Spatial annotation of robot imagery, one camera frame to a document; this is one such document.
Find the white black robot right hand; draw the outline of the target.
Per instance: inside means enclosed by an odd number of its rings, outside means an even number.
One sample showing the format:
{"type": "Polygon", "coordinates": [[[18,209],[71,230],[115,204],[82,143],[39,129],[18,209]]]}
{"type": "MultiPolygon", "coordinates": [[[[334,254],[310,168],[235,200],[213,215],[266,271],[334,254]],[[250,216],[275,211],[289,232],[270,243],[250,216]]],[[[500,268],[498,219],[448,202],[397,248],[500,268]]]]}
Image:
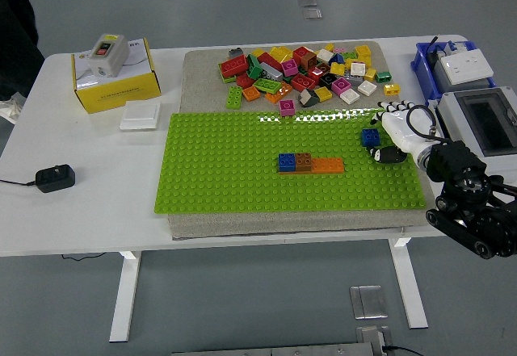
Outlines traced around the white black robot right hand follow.
{"type": "Polygon", "coordinates": [[[431,148],[438,143],[440,133],[436,132],[436,119],[424,105],[412,102],[378,102],[383,109],[372,118],[371,124],[381,122],[393,145],[383,148],[369,147],[372,158],[379,163],[403,162],[410,154],[421,169],[427,168],[431,148]]]}

